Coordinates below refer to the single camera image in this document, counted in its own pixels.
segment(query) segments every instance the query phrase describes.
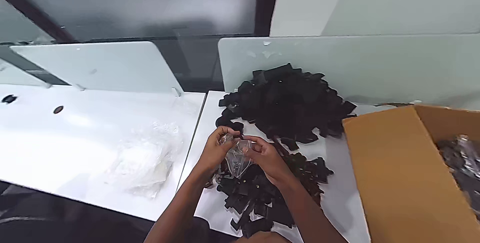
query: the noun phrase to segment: open cardboard box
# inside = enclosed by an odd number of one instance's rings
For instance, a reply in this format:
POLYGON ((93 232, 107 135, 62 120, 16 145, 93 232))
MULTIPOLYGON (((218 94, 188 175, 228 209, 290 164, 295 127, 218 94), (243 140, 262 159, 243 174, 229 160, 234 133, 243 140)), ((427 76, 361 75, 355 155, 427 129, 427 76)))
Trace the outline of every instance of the open cardboard box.
POLYGON ((480 112, 412 105, 343 121, 373 243, 480 242, 435 142, 480 141, 480 112))

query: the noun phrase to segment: finger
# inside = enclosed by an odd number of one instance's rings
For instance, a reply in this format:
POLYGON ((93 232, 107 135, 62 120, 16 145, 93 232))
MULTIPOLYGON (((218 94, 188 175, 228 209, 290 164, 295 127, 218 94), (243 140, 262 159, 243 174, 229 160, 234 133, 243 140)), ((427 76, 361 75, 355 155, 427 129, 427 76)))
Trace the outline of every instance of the finger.
POLYGON ((262 154, 260 154, 259 152, 255 151, 255 150, 252 150, 251 148, 246 148, 246 147, 244 147, 242 149, 242 151, 244 152, 245 156, 253 159, 256 164, 260 165, 260 163, 262 161, 262 154))
POLYGON ((255 151, 257 151, 257 152, 261 152, 261 151, 262 151, 262 148, 261 148, 262 146, 259 145, 259 144, 257 144, 257 143, 252 143, 252 144, 251 144, 251 147, 252 147, 253 150, 255 150, 255 151))
POLYGON ((226 133, 230 133, 234 136, 240 135, 240 131, 234 131, 232 128, 225 127, 225 126, 219 126, 217 129, 215 129, 212 135, 215 136, 217 140, 219 140, 220 137, 226 133))
POLYGON ((261 146, 269 145, 269 143, 267 141, 265 141, 261 137, 257 137, 257 136, 243 136, 243 139, 256 142, 257 144, 259 144, 261 146))
POLYGON ((228 150, 230 150, 230 148, 232 148, 234 145, 235 145, 236 141, 228 141, 228 142, 225 142, 223 144, 220 145, 220 147, 225 151, 227 152, 228 150))

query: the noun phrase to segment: white table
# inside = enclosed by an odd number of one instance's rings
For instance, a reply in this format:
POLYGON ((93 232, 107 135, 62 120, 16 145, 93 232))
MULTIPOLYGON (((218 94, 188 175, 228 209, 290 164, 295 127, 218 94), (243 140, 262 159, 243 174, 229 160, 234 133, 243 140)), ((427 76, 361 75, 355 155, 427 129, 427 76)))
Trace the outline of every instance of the white table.
MULTIPOLYGON (((209 91, 203 111, 191 144, 190 152, 185 162, 185 167, 180 179, 180 184, 187 178, 192 168, 198 161, 208 136, 215 130, 215 120, 221 116, 224 107, 219 107, 219 100, 225 92, 209 91)), ((355 110, 357 114, 365 114, 374 111, 389 109, 390 107, 374 107, 370 105, 359 105, 355 110)), ((255 127, 245 121, 244 134, 267 137, 255 127)), ((350 155, 345 139, 326 139, 319 137, 318 141, 309 144, 298 144, 299 151, 308 160, 323 157, 329 169, 335 172, 328 178, 329 184, 322 184, 321 189, 325 191, 322 198, 322 208, 326 216, 340 233, 351 243, 370 242, 367 223, 363 213, 363 207, 357 190, 355 176, 351 165, 350 155)), ((234 236, 241 236, 242 231, 235 231, 230 226, 232 218, 238 221, 239 215, 232 209, 225 209, 226 194, 216 190, 216 183, 213 187, 204 189, 195 216, 202 217, 210 223, 210 228, 234 236)), ((297 228, 290 229, 282 224, 275 223, 272 229, 277 231, 293 243, 302 242, 297 228)))
POLYGON ((157 220, 178 187, 204 93, 79 91, 72 86, 0 85, 0 179, 126 214, 157 220), (58 114, 53 110, 63 105, 58 114), (176 124, 183 140, 156 198, 105 184, 119 144, 152 123, 176 124))

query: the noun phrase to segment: person's left hand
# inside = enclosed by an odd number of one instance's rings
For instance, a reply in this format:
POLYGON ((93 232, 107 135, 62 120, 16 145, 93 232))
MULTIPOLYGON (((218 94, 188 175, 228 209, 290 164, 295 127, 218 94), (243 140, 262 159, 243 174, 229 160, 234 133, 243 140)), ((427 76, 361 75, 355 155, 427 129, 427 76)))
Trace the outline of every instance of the person's left hand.
POLYGON ((233 147, 238 139, 230 140, 220 145, 220 137, 224 134, 230 133, 234 136, 240 135, 240 131, 234 131, 229 127, 218 127, 207 139, 202 155, 197 162, 197 167, 201 170, 213 173, 217 165, 222 163, 227 151, 233 147))

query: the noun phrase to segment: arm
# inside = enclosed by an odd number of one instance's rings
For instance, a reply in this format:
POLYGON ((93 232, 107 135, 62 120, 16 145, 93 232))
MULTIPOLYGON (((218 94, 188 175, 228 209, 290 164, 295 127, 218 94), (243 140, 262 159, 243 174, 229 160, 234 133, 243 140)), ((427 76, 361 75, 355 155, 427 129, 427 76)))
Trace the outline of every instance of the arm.
POLYGON ((178 190, 162 215, 155 222, 144 243, 182 242, 182 232, 188 228, 195 213, 198 200, 205 183, 213 174, 215 167, 225 158, 234 141, 219 144, 225 133, 240 135, 227 127, 218 127, 209 137, 197 164, 178 190))
POLYGON ((282 193, 303 241, 318 242, 321 237, 327 243, 346 243, 345 238, 333 227, 321 207, 292 174, 276 149, 260 137, 244 136, 244 139, 257 143, 246 155, 260 165, 268 180, 282 193))

